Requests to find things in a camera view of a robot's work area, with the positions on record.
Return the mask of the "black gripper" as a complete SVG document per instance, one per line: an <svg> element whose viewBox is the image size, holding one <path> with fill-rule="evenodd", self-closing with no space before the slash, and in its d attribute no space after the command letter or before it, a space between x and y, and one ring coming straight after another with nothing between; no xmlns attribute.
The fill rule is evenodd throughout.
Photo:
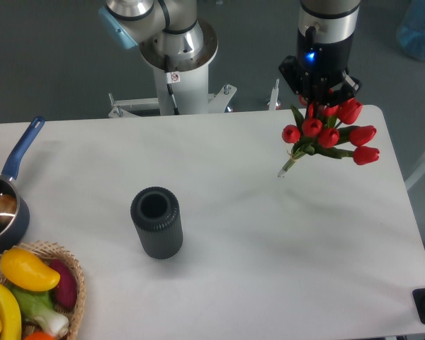
<svg viewBox="0 0 425 340"><path fill-rule="evenodd" d="M354 98L361 81L349 75L348 60L352 37L320 43L297 35L295 55L288 55L278 69L303 106L309 102L334 107Z"/></svg>

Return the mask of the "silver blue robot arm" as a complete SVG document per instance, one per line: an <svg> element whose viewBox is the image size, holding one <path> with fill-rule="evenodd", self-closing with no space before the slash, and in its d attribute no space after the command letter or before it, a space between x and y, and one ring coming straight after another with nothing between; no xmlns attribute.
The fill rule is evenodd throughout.
<svg viewBox="0 0 425 340"><path fill-rule="evenodd" d="M296 53L278 69L308 103L334 107L359 91L360 81L348 71L359 6L359 1L301 1ZM98 13L118 44L139 47L165 74L200 69L217 52L215 31L198 17L194 1L106 1Z"/></svg>

